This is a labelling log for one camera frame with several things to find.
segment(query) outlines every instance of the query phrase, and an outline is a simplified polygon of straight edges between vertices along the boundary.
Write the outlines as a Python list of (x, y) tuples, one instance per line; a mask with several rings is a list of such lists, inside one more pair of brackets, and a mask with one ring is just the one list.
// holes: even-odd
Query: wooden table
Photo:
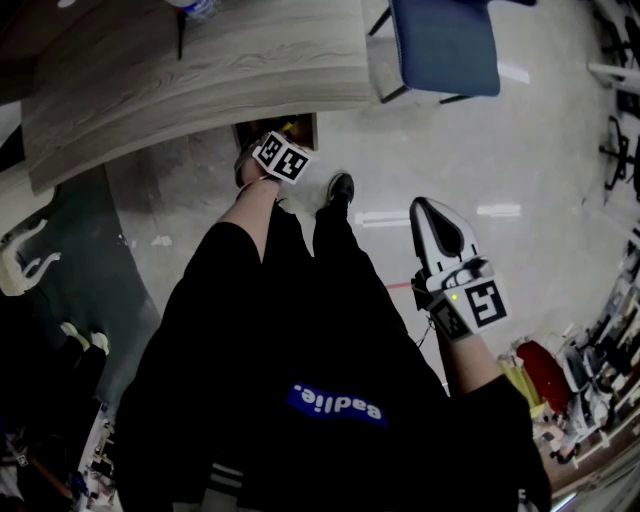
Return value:
[(371, 89), (360, 0), (224, 0), (189, 22), (108, 0), (40, 57), (23, 101), (34, 191), (168, 139), (241, 121), (362, 108)]

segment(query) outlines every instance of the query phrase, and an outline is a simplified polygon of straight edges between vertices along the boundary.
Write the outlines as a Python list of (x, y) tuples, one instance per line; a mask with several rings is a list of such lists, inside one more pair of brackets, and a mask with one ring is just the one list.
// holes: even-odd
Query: chair leg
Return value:
[(380, 100), (380, 103), (382, 103), (382, 104), (389, 103), (390, 101), (395, 100), (398, 96), (402, 96), (405, 92), (410, 91), (410, 90), (411, 89), (409, 87), (407, 87), (406, 85), (398, 87), (391, 94), (389, 94), (388, 96), (385, 96), (384, 98), (382, 98)]
[(382, 13), (382, 16), (380, 16), (380, 19), (378, 21), (376, 21), (376, 24), (371, 29), (371, 32), (369, 32), (369, 35), (370, 36), (375, 35), (375, 33), (378, 30), (380, 30), (382, 25), (384, 25), (387, 22), (390, 16), (391, 16), (391, 6), (387, 7), (387, 10)]
[(451, 98), (440, 100), (440, 105), (446, 105), (447, 103), (455, 103), (456, 101), (462, 101), (472, 97), (473, 96), (464, 96), (463, 94), (459, 94), (458, 96), (451, 96)]

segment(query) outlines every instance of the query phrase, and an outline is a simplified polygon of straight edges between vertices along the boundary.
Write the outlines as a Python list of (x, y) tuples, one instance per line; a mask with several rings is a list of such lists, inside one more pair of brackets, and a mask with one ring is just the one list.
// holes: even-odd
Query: black pants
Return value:
[(56, 466), (50, 468), (52, 471), (64, 473), (65, 469), (77, 469), (99, 408), (93, 397), (106, 360), (102, 349), (91, 345), (85, 352), (78, 340), (68, 337), (41, 376), (41, 401), (27, 425), (28, 443), (32, 448), (40, 447), (55, 438), (63, 446), (64, 463), (59, 460), (57, 447), (52, 450), (52, 460), (47, 461)]
[(367, 253), (358, 247), (345, 211), (330, 205), (316, 214), (312, 258), (295, 215), (276, 205), (271, 214), (264, 265), (277, 280), (294, 271), (308, 286), (333, 287), (338, 293), (327, 295), (347, 309), (354, 301), (362, 303), (371, 315), (382, 315), (402, 331), (407, 329), (389, 292), (376, 274)]

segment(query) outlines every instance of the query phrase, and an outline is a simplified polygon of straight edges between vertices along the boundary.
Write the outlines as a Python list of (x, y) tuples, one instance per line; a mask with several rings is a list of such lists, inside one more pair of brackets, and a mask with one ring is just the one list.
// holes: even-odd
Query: bottle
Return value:
[(220, 9), (221, 0), (166, 0), (168, 3), (183, 10), (194, 20), (206, 21), (213, 18)]

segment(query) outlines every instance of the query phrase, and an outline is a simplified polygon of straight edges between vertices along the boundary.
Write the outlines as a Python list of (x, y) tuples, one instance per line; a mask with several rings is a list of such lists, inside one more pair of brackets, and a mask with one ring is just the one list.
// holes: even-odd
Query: floor mat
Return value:
[(56, 347), (65, 340), (59, 328), (63, 321), (72, 322), (87, 337), (92, 329), (109, 337), (111, 353), (98, 396), (116, 406), (160, 316), (122, 236), (104, 168), (62, 184), (53, 202), (24, 226), (41, 218), (49, 223), (22, 248), (23, 263), (53, 252), (61, 252), (62, 258), (26, 297)]

